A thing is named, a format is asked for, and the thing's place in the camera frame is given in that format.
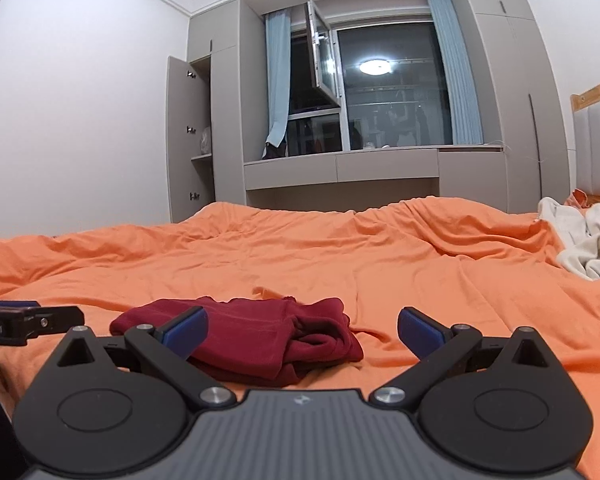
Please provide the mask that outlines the window with white frame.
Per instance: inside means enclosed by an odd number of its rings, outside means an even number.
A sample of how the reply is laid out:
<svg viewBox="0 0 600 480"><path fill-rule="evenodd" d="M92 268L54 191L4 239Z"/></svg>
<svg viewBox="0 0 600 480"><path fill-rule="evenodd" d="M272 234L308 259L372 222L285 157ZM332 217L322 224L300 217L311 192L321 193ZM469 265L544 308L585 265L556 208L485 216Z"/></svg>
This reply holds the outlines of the window with white frame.
<svg viewBox="0 0 600 480"><path fill-rule="evenodd" d="M430 18L336 29L313 2L294 29L286 139L265 159L452 144L448 86Z"/></svg>

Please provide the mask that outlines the light blue curtain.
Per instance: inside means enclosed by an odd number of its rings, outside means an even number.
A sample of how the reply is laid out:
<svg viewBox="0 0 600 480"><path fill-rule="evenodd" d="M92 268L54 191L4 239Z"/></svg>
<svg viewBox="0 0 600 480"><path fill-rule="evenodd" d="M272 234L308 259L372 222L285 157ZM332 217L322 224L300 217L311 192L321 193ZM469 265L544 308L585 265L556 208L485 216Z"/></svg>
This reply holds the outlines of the light blue curtain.
<svg viewBox="0 0 600 480"><path fill-rule="evenodd" d="M452 142L484 142L478 96L460 21L452 0L427 0L439 41L448 86Z"/></svg>
<svg viewBox="0 0 600 480"><path fill-rule="evenodd" d="M268 71L268 136L264 154L277 151L286 139L291 76L291 10L265 15Z"/></svg>

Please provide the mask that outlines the open grey wardrobe door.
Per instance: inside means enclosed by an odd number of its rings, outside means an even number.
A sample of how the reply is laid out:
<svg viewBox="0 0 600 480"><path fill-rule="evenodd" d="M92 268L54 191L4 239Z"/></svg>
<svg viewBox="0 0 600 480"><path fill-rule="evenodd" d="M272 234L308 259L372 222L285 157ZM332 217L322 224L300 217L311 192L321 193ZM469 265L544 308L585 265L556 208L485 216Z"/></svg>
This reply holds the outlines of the open grey wardrobe door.
<svg viewBox="0 0 600 480"><path fill-rule="evenodd" d="M172 222L214 201L209 70L173 56L166 66L166 176Z"/></svg>

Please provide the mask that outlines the beige crumpled clothes pile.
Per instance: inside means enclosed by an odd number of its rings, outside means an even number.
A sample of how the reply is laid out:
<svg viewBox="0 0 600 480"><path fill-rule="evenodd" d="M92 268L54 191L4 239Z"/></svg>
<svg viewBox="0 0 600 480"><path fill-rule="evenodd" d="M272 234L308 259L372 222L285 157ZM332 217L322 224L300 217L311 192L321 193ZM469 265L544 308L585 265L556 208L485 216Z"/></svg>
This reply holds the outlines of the beige crumpled clothes pile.
<svg viewBox="0 0 600 480"><path fill-rule="evenodd" d="M579 210L544 197L539 201L538 216L553 227L564 246L558 252L558 263L580 278L600 280L600 203Z"/></svg>

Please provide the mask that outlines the grey padded headboard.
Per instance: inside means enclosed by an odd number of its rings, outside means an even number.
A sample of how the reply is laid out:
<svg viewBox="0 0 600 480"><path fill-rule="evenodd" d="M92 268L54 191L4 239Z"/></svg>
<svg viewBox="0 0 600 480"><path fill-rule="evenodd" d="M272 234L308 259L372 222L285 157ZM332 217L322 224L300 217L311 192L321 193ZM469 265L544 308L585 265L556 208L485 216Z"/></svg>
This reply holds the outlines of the grey padded headboard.
<svg viewBox="0 0 600 480"><path fill-rule="evenodd" d="M600 198L600 84L571 96L576 138L576 188Z"/></svg>

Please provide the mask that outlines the orange bed cover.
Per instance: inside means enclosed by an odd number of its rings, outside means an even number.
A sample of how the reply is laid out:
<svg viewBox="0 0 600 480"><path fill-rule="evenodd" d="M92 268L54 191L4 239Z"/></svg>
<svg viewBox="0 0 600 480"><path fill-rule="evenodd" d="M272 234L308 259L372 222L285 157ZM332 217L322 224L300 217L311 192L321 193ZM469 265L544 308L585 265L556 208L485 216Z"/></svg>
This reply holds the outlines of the orange bed cover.
<svg viewBox="0 0 600 480"><path fill-rule="evenodd" d="M404 307L488 336L532 326L592 410L579 468L600 479L600 281L565 270L561 251L535 214L461 198L363 212L215 203L177 224L0 240L0 299L75 304L102 335L119 313L157 299L336 297L364 358L309 374L302 387L364 392L415 361L396 334Z"/></svg>

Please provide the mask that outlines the grey built-in wardrobe unit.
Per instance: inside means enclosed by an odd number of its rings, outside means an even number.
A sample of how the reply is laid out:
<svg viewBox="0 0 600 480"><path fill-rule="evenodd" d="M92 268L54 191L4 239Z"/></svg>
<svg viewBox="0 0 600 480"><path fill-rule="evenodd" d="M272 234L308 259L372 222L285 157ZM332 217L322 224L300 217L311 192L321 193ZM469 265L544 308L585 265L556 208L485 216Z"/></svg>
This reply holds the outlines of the grey built-in wardrobe unit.
<svg viewBox="0 0 600 480"><path fill-rule="evenodd" d="M569 190L565 127L528 0L452 0L474 76L484 142L375 148L265 159L265 15L313 2L336 29L430 18L427 0L228 0L189 22L186 58L210 76L212 168L223 202L347 210L434 194L507 212Z"/></svg>

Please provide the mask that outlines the dark red t-shirt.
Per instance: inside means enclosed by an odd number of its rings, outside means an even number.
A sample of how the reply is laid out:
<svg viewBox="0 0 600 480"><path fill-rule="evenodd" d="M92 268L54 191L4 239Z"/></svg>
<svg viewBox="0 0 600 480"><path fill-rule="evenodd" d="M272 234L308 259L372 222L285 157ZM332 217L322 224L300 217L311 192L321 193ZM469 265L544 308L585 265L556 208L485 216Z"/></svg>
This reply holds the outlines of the dark red t-shirt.
<svg viewBox="0 0 600 480"><path fill-rule="evenodd" d="M138 324L160 327L192 307L207 312L209 325L189 362L220 382L283 388L300 384L314 370L364 358L338 298L314 304L292 297L159 299L120 314L109 331L121 336Z"/></svg>

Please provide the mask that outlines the left light blue curtain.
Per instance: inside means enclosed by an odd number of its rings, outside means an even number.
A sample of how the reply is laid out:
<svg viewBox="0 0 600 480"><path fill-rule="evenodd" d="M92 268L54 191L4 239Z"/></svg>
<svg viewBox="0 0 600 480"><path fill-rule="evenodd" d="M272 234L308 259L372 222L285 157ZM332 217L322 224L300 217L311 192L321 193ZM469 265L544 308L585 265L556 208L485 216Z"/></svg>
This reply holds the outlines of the left light blue curtain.
<svg viewBox="0 0 600 480"><path fill-rule="evenodd" d="M268 136L264 154L277 151L286 139L291 76L291 10L265 15L268 71Z"/></svg>

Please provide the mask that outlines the right light blue curtain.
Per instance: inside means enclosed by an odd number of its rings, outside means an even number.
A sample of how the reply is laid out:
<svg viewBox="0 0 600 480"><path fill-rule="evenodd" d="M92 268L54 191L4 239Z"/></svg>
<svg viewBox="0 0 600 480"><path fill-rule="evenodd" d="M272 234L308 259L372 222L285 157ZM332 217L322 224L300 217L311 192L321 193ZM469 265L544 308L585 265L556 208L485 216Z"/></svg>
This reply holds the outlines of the right light blue curtain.
<svg viewBox="0 0 600 480"><path fill-rule="evenodd" d="M452 0L427 0L439 41L448 86L452 142L484 142L478 96L460 21Z"/></svg>

